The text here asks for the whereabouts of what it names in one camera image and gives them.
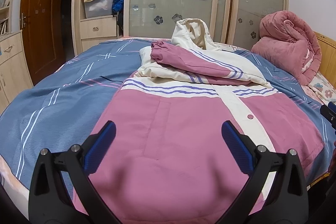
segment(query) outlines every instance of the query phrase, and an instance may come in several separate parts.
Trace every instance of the folded pink comforter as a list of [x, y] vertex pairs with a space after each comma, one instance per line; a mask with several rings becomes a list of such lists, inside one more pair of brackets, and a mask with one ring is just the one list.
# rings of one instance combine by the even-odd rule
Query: folded pink comforter
[[265, 16], [259, 26], [261, 39], [252, 52], [308, 85], [316, 75], [322, 58], [316, 35], [293, 12], [280, 11]]

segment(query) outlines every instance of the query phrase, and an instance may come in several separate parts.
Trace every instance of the pink and white jacket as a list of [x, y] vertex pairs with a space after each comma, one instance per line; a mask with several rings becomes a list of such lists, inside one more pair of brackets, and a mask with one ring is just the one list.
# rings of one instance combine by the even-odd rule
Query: pink and white jacket
[[[321, 134], [251, 61], [222, 51], [199, 19], [178, 21], [171, 42], [140, 50], [141, 67], [92, 131], [108, 120], [117, 127], [89, 178], [122, 223], [215, 223], [248, 179], [221, 136], [227, 120], [272, 152], [296, 149], [309, 172], [324, 145]], [[270, 173], [252, 213], [274, 178]], [[75, 191], [73, 203], [85, 212]]]

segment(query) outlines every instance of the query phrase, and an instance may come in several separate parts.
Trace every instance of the jacket pocket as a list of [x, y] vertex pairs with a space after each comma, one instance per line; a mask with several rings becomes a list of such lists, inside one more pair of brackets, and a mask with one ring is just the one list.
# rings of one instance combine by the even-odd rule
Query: jacket pocket
[[158, 160], [158, 153], [164, 142], [170, 105], [169, 102], [159, 101], [157, 111], [148, 129], [147, 142], [143, 151], [143, 155], [147, 158]]

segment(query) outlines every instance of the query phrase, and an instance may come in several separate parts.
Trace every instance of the drawer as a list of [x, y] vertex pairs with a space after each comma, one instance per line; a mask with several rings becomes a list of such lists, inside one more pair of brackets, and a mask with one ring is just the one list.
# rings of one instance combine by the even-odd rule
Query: drawer
[[80, 22], [81, 39], [96, 37], [116, 37], [117, 18], [106, 17], [88, 19]]
[[0, 64], [2, 64], [15, 54], [22, 52], [21, 33], [19, 32], [0, 41], [0, 49]]
[[105, 42], [113, 39], [117, 39], [117, 37], [98, 37], [98, 38], [82, 39], [83, 51], [86, 51], [87, 49], [98, 45], [100, 42]]

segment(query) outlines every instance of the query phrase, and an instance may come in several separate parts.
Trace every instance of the door handle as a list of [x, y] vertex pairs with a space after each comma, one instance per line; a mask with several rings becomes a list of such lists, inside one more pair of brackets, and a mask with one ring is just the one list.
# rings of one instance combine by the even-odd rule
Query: door handle
[[4, 49], [3, 51], [4, 52], [10, 52], [12, 48], [13, 48], [13, 45], [9, 46], [8, 48]]
[[23, 29], [25, 26], [26, 26], [26, 22], [25, 22], [25, 19], [27, 17], [25, 16], [24, 13], [21, 13], [21, 18], [20, 18], [20, 21], [21, 21], [21, 29]]

